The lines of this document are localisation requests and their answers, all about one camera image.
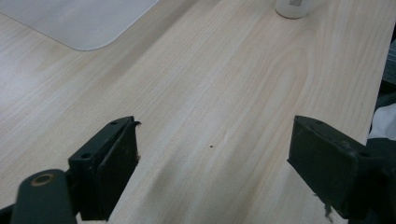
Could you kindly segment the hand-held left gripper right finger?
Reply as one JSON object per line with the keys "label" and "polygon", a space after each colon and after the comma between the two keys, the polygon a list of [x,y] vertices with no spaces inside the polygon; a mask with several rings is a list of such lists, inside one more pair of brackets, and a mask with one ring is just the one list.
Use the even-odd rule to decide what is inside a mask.
{"label": "hand-held left gripper right finger", "polygon": [[361,219],[382,205],[385,159],[323,121],[294,118],[288,163],[343,218]]}

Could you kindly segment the white cup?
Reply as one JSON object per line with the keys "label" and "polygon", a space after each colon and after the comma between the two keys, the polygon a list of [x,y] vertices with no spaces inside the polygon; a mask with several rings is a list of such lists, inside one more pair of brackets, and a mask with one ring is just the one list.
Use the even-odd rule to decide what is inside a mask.
{"label": "white cup", "polygon": [[288,19],[300,19],[313,6],[314,0],[276,0],[276,12]]}

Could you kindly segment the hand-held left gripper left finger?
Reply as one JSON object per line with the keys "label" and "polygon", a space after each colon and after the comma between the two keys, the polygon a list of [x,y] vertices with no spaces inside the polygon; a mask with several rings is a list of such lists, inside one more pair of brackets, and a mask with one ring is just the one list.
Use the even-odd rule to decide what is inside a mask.
{"label": "hand-held left gripper left finger", "polygon": [[109,122],[69,159],[76,210],[83,220],[108,220],[135,167],[135,128],[125,117]]}

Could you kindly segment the translucent white mat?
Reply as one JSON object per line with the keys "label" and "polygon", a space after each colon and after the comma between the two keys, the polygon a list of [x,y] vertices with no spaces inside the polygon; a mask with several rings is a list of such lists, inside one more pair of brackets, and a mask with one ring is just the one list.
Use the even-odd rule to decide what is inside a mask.
{"label": "translucent white mat", "polygon": [[0,0],[0,13],[71,49],[102,48],[160,0]]}

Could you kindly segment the white cloth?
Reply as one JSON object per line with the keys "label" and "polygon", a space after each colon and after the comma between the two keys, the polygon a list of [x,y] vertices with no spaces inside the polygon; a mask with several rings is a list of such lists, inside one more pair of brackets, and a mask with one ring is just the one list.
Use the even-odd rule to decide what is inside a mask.
{"label": "white cloth", "polygon": [[396,141],[396,103],[379,107],[375,111],[368,138],[388,138]]}

